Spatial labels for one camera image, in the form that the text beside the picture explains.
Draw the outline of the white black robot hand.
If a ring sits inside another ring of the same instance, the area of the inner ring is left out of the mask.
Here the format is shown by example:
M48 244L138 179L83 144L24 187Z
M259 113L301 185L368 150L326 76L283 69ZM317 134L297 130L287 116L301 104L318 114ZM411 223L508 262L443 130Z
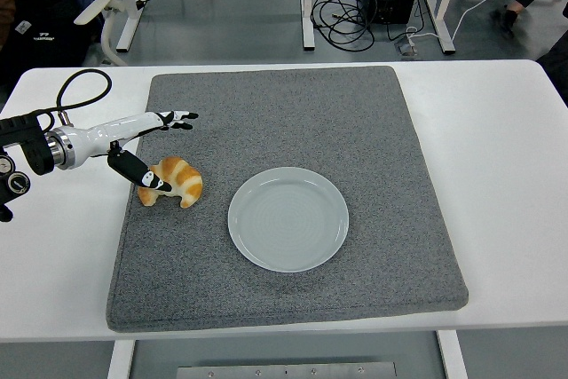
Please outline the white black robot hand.
M64 149L60 168L75 169L87 159L104 155L111 169L131 183L159 191L169 192L171 185L158 178L156 173L136 155L121 147L134 138L155 130L184 129L193 126L189 122L199 115L188 111L146 112L82 130L63 126L54 134Z

